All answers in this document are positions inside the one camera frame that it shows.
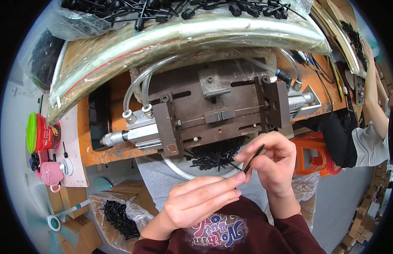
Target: pink mug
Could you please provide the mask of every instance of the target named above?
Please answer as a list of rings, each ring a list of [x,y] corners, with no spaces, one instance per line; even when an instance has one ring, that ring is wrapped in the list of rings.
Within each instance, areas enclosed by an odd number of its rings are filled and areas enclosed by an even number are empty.
[[[45,184],[50,185],[50,190],[54,193],[59,192],[61,185],[58,183],[64,178],[60,163],[55,161],[43,162],[40,166],[40,172],[41,179]],[[58,189],[53,190],[53,187],[57,185]]]

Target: red container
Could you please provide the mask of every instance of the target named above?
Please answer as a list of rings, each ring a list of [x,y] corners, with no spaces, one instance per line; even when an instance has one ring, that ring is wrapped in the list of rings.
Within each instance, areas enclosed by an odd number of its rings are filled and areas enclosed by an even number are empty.
[[[56,149],[60,146],[61,125],[56,123],[53,127],[46,124],[45,118],[37,113],[37,139],[35,153],[47,149]]]

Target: person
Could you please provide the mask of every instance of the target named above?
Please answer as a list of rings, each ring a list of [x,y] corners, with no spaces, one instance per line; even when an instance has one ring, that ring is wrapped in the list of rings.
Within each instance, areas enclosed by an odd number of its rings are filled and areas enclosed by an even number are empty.
[[[173,186],[152,169],[162,166],[161,161],[139,158],[143,160],[139,170],[160,213],[140,232],[133,254],[325,253],[301,215],[291,187],[294,143],[278,132],[261,134],[234,160],[246,166],[262,144],[263,151],[251,161],[253,169],[246,174],[241,171],[228,179],[199,176]],[[268,223],[263,209],[246,197],[249,193],[238,189],[255,179],[266,192],[274,226]],[[161,206],[167,186],[172,188]]]
[[[305,124],[313,130],[320,128],[333,161],[342,168],[373,167],[389,159],[389,99],[378,75],[372,49],[364,39],[361,39],[361,44],[368,63],[363,109],[371,118],[369,125],[364,129],[351,128],[345,131],[336,113],[317,124],[318,127],[311,124],[311,120],[307,120],[309,125]],[[384,111],[378,104],[379,99],[384,104]]]

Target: white shirt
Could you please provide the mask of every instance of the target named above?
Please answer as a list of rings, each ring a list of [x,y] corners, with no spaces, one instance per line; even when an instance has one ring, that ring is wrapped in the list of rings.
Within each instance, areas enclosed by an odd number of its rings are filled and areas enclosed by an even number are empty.
[[[389,117],[388,99],[385,101],[384,107],[384,113]],[[376,131],[373,121],[370,121],[370,124],[364,129],[352,130],[352,137],[357,151],[356,167],[374,167],[390,158],[388,131],[383,140]]]

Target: orange plastic stool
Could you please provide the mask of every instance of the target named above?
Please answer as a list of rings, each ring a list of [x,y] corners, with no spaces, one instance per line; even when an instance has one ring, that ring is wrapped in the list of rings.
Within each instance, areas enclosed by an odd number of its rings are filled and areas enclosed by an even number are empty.
[[[308,175],[319,171],[321,176],[326,176],[336,175],[342,170],[342,168],[335,170],[335,164],[326,148],[322,133],[310,132],[304,137],[292,138],[291,141],[294,142],[297,150],[297,168],[294,174]],[[318,152],[318,157],[312,157],[309,168],[305,168],[304,148],[317,150]]]

